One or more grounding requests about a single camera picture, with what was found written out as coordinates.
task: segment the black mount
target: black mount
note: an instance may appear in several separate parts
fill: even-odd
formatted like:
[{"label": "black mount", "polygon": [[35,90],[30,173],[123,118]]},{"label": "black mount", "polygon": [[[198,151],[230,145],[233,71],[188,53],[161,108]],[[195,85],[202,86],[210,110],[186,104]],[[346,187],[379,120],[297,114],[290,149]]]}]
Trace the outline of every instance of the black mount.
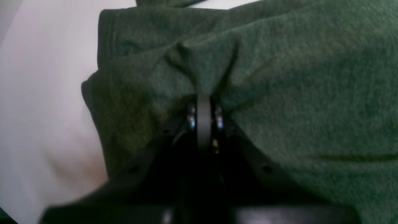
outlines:
[{"label": "black mount", "polygon": [[293,181],[206,95],[166,121],[94,193],[46,211],[43,223],[359,224]]}]

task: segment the mounting hole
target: mounting hole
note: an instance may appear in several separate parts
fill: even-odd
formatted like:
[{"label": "mounting hole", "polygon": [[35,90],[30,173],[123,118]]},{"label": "mounting hole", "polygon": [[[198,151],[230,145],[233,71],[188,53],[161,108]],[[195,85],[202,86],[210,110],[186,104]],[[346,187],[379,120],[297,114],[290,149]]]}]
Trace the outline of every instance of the mounting hole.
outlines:
[{"label": "mounting hole", "polygon": [[132,168],[129,169],[129,173],[130,174],[135,174],[136,172],[138,172],[140,170],[139,166],[133,166]]},{"label": "mounting hole", "polygon": [[272,173],[272,168],[271,168],[270,166],[268,166],[268,165],[263,165],[263,166],[261,167],[261,170],[262,170],[264,173]]}]

